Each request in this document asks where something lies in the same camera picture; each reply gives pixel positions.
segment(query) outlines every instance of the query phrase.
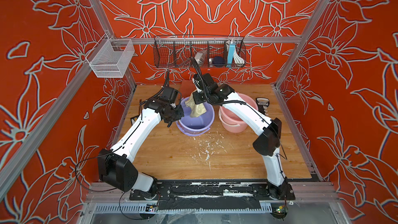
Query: red floral wallpaper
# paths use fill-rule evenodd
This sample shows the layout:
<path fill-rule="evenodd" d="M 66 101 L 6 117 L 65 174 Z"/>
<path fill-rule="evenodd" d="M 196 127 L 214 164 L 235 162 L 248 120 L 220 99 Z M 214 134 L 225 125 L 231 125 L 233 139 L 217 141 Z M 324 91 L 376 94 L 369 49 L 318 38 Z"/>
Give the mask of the red floral wallpaper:
<path fill-rule="evenodd" d="M 103 36 L 88 0 L 1 0 L 0 169 Z M 0 203 L 1 223 L 74 222 L 86 191 L 72 173 L 112 142 L 131 87 L 91 73 Z M 85 186 L 95 162 L 81 163 Z"/>
<path fill-rule="evenodd" d="M 2 201 L 0 222 L 75 223 L 87 194 L 75 167 L 112 144 L 130 93 L 126 79 L 90 73 Z M 95 159 L 77 167 L 85 187 L 96 168 Z"/>
<path fill-rule="evenodd" d="M 354 223 L 398 222 L 398 0 L 331 0 L 281 91 Z"/>
<path fill-rule="evenodd" d="M 0 169 L 79 70 L 101 26 L 88 0 L 1 0 Z"/>
<path fill-rule="evenodd" d="M 212 34 L 251 37 L 300 36 L 318 0 L 100 0 L 117 37 L 151 38 L 170 34 Z M 219 82 L 271 83 L 293 44 L 253 44 L 247 64 L 239 69 L 211 68 Z M 151 45 L 136 46 L 130 69 L 142 84 L 162 82 L 165 70 L 154 67 Z M 178 83 L 191 69 L 173 69 Z"/>

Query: cloth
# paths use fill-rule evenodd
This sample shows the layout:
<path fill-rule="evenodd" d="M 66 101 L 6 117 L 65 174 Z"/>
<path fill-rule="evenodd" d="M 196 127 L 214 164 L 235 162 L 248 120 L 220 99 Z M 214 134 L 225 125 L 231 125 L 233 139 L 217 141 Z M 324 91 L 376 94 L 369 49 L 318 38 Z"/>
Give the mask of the cloth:
<path fill-rule="evenodd" d="M 192 118 L 194 117 L 199 117 L 201 116 L 203 113 L 205 113 L 207 110 L 205 108 L 205 105 L 203 103 L 200 103 L 199 105 L 195 104 L 195 101 L 193 100 L 193 96 L 192 96 L 193 92 L 191 92 L 191 95 L 189 97 L 189 99 L 185 102 L 185 105 L 187 105 L 188 107 L 191 108 L 191 114 L 190 116 Z"/>

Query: wire basket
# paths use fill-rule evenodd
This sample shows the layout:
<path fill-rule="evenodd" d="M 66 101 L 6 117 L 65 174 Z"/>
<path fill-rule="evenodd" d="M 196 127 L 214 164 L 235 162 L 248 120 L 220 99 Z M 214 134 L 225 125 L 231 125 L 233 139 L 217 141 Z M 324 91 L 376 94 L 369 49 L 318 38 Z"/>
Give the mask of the wire basket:
<path fill-rule="evenodd" d="M 130 40 L 123 51 L 115 51 L 109 40 L 101 47 L 92 61 L 91 69 L 100 78 L 122 78 L 134 55 L 134 46 Z"/>
<path fill-rule="evenodd" d="M 156 67 L 192 67 L 189 62 L 200 51 L 205 51 L 206 57 L 202 67 L 243 67 L 246 64 L 246 47 L 244 37 L 209 36 L 209 35 L 165 35 L 155 36 L 153 48 L 154 64 Z M 228 61 L 227 41 L 235 42 L 235 51 L 243 62 Z M 222 57 L 224 62 L 213 64 L 214 57 Z"/>

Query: purple bucket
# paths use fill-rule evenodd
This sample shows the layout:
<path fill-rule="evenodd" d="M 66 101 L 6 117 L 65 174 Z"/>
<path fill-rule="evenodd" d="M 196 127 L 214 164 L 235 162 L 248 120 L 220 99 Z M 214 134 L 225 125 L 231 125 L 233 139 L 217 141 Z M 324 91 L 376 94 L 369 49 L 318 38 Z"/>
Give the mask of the purple bucket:
<path fill-rule="evenodd" d="M 210 130 L 210 126 L 214 121 L 214 108 L 209 103 L 204 102 L 206 112 L 199 117 L 192 118 L 190 116 L 192 112 L 191 108 L 185 105 L 185 101 L 188 99 L 189 97 L 181 100 L 184 117 L 177 121 L 176 124 L 178 129 L 185 135 L 191 137 L 199 136 Z"/>

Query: white mesh basket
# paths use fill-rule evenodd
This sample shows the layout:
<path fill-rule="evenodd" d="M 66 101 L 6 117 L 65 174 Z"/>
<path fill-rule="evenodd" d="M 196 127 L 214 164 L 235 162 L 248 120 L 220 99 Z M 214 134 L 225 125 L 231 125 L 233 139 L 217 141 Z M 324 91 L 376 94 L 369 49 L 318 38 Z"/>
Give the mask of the white mesh basket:
<path fill-rule="evenodd" d="M 107 40 L 89 64 L 97 77 L 122 78 L 134 51 L 131 40 L 124 51 L 114 51 L 111 42 Z"/>

